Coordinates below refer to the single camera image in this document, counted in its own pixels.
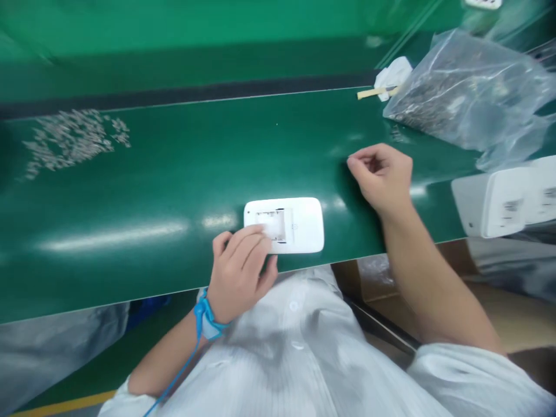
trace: white device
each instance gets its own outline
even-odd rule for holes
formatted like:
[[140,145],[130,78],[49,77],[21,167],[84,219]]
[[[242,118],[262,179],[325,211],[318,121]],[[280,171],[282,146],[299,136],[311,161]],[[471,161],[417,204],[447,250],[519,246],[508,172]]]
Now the white device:
[[264,224],[271,254],[313,253],[324,247],[323,209],[312,197],[259,200],[243,210],[244,226]]
[[556,155],[529,162],[530,183],[525,199],[525,224],[556,219]]
[[468,236],[499,237],[525,227],[529,168],[472,175],[452,181],[452,192]]
[[502,6],[502,0],[465,0],[465,4],[477,9],[497,10]]

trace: hand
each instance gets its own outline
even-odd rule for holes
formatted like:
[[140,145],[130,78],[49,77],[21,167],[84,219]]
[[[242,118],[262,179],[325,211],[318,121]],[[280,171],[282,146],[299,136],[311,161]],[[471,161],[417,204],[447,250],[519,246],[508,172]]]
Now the hand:
[[363,148],[349,156],[347,166],[361,193],[381,217],[411,207],[412,159],[386,144]]
[[207,299],[218,323],[227,324],[250,310],[278,277],[276,255],[271,256],[261,275],[270,251],[270,239],[263,229],[263,225],[248,226],[234,235],[221,233],[213,240],[214,264]]

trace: black edge strip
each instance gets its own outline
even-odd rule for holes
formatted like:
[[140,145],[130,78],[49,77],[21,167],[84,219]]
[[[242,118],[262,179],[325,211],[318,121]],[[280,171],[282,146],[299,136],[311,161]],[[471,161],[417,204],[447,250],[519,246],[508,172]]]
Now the black edge strip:
[[58,113],[58,111],[71,111],[73,109],[106,111],[175,103],[364,87],[374,84],[379,71],[375,69],[365,74],[307,76],[265,81],[233,82],[182,89],[108,94],[104,96],[60,98],[31,103],[7,103],[0,104],[0,120],[46,116]]

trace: white cloth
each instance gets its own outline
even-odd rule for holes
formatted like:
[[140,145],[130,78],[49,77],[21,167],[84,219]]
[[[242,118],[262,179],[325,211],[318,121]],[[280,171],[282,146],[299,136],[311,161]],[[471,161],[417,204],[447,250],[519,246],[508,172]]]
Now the white cloth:
[[[99,416],[143,416],[154,402],[126,382]],[[554,408],[523,370],[474,347],[423,346],[404,372],[365,341],[322,266],[280,279],[152,414],[538,417]]]

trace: forearm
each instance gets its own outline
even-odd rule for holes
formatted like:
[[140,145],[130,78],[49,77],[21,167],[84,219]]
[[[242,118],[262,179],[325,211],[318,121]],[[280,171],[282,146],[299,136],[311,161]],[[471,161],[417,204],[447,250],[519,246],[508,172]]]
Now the forearm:
[[390,266],[425,343],[449,342],[504,354],[483,308],[437,250],[408,203],[382,216]]
[[[196,317],[191,310],[133,370],[129,378],[129,392],[159,397],[185,365],[196,343]],[[201,350],[206,343],[207,340],[202,337],[197,350]],[[191,370],[191,366],[188,368],[185,373]]]

